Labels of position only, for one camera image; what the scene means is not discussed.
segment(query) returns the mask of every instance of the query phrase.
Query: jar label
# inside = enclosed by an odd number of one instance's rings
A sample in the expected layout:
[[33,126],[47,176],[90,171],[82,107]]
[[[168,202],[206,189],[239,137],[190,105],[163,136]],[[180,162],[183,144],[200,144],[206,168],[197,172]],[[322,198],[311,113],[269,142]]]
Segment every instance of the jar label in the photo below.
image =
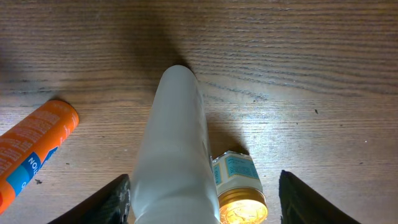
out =
[[221,178],[220,164],[217,164],[213,167],[214,179],[216,180],[216,185],[220,185],[223,183],[223,179]]
[[256,167],[252,160],[243,159],[236,156],[228,156],[225,158],[228,178],[234,175],[241,175],[259,180]]

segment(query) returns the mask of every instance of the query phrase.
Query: black object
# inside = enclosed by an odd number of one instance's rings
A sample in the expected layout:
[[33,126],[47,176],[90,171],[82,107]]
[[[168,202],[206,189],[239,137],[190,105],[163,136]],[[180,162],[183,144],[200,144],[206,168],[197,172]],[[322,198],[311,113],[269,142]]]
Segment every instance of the black object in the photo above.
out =
[[282,224],[359,224],[291,172],[280,174],[279,197]]
[[130,179],[122,174],[49,224],[126,224],[129,210]]

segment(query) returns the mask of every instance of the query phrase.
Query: orange can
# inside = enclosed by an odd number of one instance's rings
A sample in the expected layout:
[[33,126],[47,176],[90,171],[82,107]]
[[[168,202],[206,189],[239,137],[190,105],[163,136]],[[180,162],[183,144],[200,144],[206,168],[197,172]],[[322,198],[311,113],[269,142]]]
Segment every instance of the orange can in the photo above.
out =
[[72,106],[50,100],[0,136],[0,214],[78,123]]

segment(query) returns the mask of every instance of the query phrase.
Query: wooden table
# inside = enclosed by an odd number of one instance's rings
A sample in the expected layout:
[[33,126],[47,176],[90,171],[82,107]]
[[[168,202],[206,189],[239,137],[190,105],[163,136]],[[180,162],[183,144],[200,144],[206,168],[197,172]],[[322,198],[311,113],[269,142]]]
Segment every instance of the wooden table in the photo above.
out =
[[0,223],[49,222],[131,173],[159,78],[183,62],[215,154],[251,153],[266,223],[282,169],[361,223],[397,223],[397,59],[396,1],[2,0],[0,134],[54,96],[81,123]]

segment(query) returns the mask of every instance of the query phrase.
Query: small jar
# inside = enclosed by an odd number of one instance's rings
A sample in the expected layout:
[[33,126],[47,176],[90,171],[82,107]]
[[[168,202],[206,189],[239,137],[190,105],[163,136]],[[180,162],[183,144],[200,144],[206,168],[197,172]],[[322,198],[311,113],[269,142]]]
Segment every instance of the small jar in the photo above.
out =
[[249,155],[227,151],[213,160],[221,224],[257,224],[268,216],[266,199]]

